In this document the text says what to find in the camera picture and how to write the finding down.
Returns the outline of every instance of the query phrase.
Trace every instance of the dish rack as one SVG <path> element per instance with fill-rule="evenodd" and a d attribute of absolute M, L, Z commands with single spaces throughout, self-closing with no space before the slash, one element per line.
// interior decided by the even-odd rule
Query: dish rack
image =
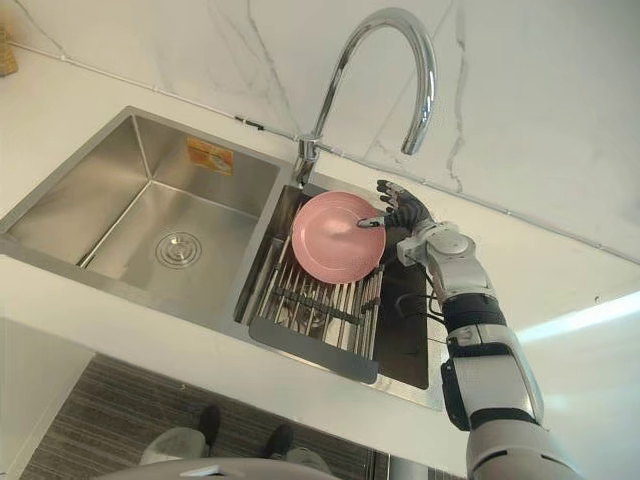
<path fill-rule="evenodd" d="M 331 285 L 302 269 L 291 235 L 284 241 L 272 239 L 270 250 L 277 260 L 249 326 L 251 337 L 343 376 L 374 383 L 384 265 L 357 282 Z"/>

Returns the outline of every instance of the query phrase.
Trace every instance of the faucet spout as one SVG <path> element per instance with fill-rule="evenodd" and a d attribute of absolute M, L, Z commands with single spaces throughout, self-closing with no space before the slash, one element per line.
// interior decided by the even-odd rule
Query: faucet spout
<path fill-rule="evenodd" d="M 402 33 L 413 52 L 417 74 L 416 102 L 411 116 L 409 131 L 402 143 L 401 150 L 402 153 L 413 155 L 420 149 L 429 126 L 435 99 L 436 61 L 433 46 L 424 25 L 412 13 L 401 8 L 384 8 L 365 18 L 356 27 L 342 48 L 315 127 L 309 135 L 303 135 L 299 140 L 300 148 L 298 167 L 296 169 L 298 183 L 304 184 L 307 182 L 313 163 L 318 158 L 316 144 L 322 137 L 327 117 L 342 80 L 342 74 L 353 53 L 371 32 L 383 27 L 395 28 Z"/>

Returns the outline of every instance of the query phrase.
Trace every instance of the marble backsplash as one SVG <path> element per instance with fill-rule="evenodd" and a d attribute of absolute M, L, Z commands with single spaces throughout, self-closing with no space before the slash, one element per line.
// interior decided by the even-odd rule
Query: marble backsplash
<path fill-rule="evenodd" d="M 640 262 L 638 2 L 11 0 L 8 24 L 19 44 L 301 133 L 347 36 L 389 5 L 436 49 L 423 147 L 399 152 L 415 72 L 391 30 L 354 57 L 324 141 Z"/>

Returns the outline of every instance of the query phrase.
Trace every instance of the shoe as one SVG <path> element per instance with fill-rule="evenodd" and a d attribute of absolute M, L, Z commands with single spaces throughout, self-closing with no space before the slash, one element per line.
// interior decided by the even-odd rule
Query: shoe
<path fill-rule="evenodd" d="M 263 458 L 282 458 L 293 444 L 293 428 L 282 424 L 274 430 L 262 451 Z"/>
<path fill-rule="evenodd" d="M 213 444 L 216 443 L 218 430 L 220 430 L 220 409 L 217 405 L 207 405 L 200 414 L 198 431 L 204 435 L 209 452 L 211 452 Z"/>

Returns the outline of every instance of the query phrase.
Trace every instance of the pink plate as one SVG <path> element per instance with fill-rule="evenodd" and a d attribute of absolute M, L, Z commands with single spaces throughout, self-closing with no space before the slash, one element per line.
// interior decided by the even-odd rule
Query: pink plate
<path fill-rule="evenodd" d="M 293 221 L 292 245 L 309 275 L 326 283 L 349 283 L 373 270 L 384 253 L 384 228 L 359 228 L 378 216 L 366 200 L 347 192 L 325 192 L 307 202 Z"/>

